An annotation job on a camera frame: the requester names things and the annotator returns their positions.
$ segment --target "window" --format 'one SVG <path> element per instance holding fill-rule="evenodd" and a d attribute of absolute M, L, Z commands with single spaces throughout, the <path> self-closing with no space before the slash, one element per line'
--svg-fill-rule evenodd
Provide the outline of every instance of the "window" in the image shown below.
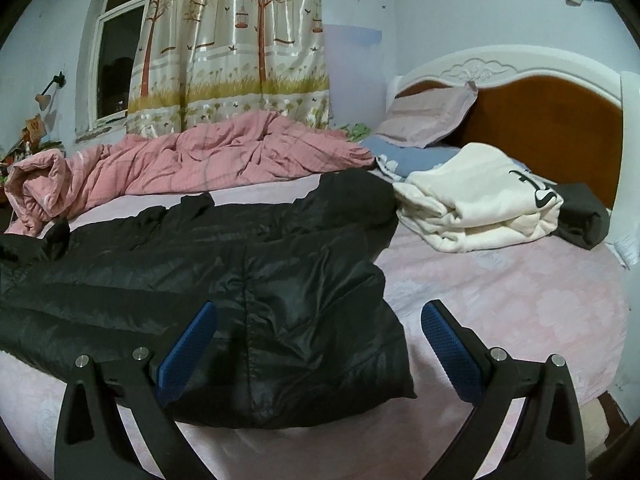
<path fill-rule="evenodd" d="M 149 0 L 105 0 L 95 27 L 89 83 L 90 129 L 124 118 Z"/>

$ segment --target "blue gripper pad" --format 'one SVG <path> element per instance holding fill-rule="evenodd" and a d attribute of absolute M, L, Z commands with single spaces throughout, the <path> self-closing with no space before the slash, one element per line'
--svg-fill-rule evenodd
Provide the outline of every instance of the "blue gripper pad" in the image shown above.
<path fill-rule="evenodd" d="M 218 330 L 218 310 L 208 301 L 158 368 L 156 398 L 163 408 L 182 393 Z"/>
<path fill-rule="evenodd" d="M 480 368 L 432 303 L 422 308 L 422 331 L 458 397 L 477 406 L 482 398 Z"/>

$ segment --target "bed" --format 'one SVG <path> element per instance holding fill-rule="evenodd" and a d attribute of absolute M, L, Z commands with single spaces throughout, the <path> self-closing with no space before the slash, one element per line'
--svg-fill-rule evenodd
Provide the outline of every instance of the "bed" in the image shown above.
<path fill-rule="evenodd" d="M 530 46 L 491 46 L 451 54 L 396 78 L 389 99 L 436 86 L 479 86 L 478 102 L 451 142 L 498 146 L 535 173 L 586 182 L 612 208 L 608 241 L 631 232 L 640 174 L 634 159 L 640 78 L 593 60 Z M 291 202 L 318 185 L 317 175 L 213 192 L 217 204 Z M 72 223 L 124 218 L 180 196 L 120 197 Z M 580 404 L 612 381 L 625 339 L 623 269 L 604 244 L 593 251 L 547 237 L 532 244 L 443 254 L 400 226 L 377 259 L 385 299 L 404 325 L 417 399 L 395 399 L 363 415 L 309 429 L 226 430 L 180 425 L 220 480 L 419 480 L 470 413 L 422 336 L 420 308 L 440 298 L 464 326 L 515 358 L 562 354 Z M 0 352 L 0 416 L 28 457 L 52 476 L 64 383 Z M 479 475 L 495 468 L 522 404 L 514 402 Z M 158 474 L 126 409 L 122 418 L 143 465 Z"/>

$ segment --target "bedsheet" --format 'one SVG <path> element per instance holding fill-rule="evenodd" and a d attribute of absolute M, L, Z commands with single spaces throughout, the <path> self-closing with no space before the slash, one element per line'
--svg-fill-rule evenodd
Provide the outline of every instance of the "bedsheet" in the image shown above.
<path fill-rule="evenodd" d="M 213 192 L 216 203 L 292 201 L 318 185 L 317 175 L 292 182 Z M 120 197 L 82 215 L 72 228 L 132 216 L 180 196 Z M 387 279 L 385 299 L 406 333 L 417 399 L 395 399 L 325 426 L 281 431 L 197 428 L 180 424 L 219 480 L 421 480 L 470 413 L 420 329 L 420 310 L 440 298 L 484 343 L 515 358 L 568 362 L 580 405 L 615 375 L 628 306 L 622 269 L 604 246 L 585 251 L 560 238 L 495 251 L 445 254 L 400 226 L 376 264 Z M 0 415 L 18 445 L 52 476 L 64 383 L 0 352 Z M 512 404 L 479 475 L 495 468 L 517 421 Z M 120 409 L 143 465 L 159 474 L 133 418 Z"/>

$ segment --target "white sweatshirt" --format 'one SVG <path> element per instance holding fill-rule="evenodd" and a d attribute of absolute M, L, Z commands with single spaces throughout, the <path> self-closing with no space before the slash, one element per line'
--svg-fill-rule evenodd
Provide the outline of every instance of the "white sweatshirt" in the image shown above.
<path fill-rule="evenodd" d="M 556 230 L 563 203 L 498 148 L 477 142 L 394 189 L 402 224 L 444 253 L 538 240 Z"/>

